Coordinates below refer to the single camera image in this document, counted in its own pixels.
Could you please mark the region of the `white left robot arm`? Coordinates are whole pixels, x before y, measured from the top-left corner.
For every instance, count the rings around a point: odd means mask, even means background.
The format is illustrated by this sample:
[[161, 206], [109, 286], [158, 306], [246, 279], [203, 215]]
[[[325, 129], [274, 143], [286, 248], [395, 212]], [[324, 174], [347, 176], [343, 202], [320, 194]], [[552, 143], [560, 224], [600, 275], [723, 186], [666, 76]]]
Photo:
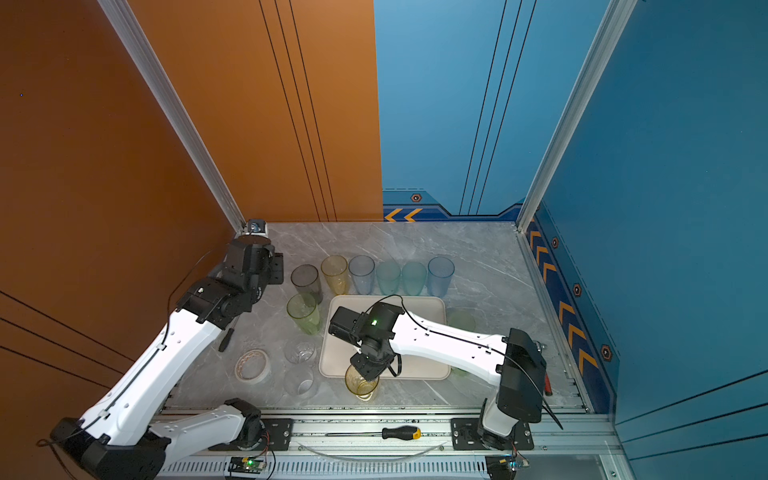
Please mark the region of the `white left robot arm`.
[[263, 444], [261, 412], [241, 399], [180, 421], [157, 422], [154, 416], [195, 359], [283, 278], [283, 256], [265, 233], [233, 239], [220, 271], [187, 290], [115, 386], [80, 417], [60, 420], [38, 446], [57, 460], [69, 457], [95, 479], [153, 479], [211, 446], [248, 450]]

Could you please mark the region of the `light blue glass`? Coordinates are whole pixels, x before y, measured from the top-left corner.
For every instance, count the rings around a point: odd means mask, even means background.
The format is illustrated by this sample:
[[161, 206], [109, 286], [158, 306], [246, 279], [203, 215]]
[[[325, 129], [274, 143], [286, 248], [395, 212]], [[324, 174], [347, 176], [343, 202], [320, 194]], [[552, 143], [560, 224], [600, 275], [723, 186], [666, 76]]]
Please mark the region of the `light blue glass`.
[[374, 259], [367, 255], [357, 255], [349, 261], [348, 267], [357, 294], [371, 295], [374, 290]]

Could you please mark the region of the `blue tall glass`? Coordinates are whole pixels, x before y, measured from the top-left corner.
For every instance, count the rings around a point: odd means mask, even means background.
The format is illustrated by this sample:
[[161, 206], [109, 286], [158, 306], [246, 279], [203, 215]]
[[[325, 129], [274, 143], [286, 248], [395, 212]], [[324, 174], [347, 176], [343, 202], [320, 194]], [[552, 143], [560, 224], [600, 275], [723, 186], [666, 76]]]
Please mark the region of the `blue tall glass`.
[[450, 258], [436, 256], [428, 262], [427, 271], [426, 285], [429, 295], [443, 298], [455, 273], [455, 264]]

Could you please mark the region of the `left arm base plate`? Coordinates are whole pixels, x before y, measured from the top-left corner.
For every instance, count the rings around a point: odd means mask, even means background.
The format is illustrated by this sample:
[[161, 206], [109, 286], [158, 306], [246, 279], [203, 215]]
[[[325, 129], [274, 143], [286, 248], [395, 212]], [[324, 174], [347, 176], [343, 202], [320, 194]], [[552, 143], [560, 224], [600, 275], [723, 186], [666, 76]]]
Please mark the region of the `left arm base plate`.
[[261, 418], [257, 423], [247, 422], [244, 432], [234, 441], [209, 447], [209, 451], [287, 451], [293, 432], [290, 418]]

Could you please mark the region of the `yellow ribbed glass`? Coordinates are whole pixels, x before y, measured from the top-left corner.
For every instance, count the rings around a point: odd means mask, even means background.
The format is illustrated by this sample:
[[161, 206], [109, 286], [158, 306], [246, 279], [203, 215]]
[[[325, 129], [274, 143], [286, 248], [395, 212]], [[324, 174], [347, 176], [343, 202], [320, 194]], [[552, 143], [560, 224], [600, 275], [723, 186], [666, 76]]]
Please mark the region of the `yellow ribbed glass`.
[[352, 365], [347, 368], [344, 380], [347, 390], [360, 401], [372, 400], [376, 396], [380, 384], [379, 377], [366, 380]]

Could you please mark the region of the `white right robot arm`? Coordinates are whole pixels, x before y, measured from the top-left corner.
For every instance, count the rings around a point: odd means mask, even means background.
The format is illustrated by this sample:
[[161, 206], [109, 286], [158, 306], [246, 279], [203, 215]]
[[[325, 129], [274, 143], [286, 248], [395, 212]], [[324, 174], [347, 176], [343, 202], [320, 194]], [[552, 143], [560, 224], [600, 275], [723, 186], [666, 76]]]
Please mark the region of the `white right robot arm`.
[[351, 366], [367, 381], [402, 374], [405, 357], [419, 357], [463, 370], [494, 387], [484, 400], [477, 435], [496, 450], [531, 450], [530, 426], [550, 412], [547, 362], [523, 330], [505, 335], [466, 331], [408, 310], [400, 295], [385, 296], [354, 310], [330, 309], [328, 334], [354, 348]]

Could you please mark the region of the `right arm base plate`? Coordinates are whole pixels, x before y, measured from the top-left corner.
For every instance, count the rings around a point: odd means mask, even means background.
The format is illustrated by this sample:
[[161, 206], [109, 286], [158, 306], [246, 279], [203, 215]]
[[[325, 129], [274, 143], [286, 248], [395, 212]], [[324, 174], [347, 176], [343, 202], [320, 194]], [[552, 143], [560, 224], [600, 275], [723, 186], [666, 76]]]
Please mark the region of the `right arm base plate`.
[[450, 426], [452, 445], [456, 451], [532, 451], [535, 448], [530, 425], [526, 422], [518, 421], [506, 437], [484, 430], [479, 417], [453, 418]]

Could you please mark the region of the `yellow tall glass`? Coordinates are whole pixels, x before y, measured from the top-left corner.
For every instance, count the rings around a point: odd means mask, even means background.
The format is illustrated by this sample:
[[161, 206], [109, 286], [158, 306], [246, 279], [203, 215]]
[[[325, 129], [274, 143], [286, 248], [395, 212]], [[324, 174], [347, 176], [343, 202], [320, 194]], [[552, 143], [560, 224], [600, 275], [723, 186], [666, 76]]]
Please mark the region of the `yellow tall glass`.
[[330, 255], [321, 262], [321, 271], [334, 295], [345, 295], [349, 291], [348, 262], [344, 256]]

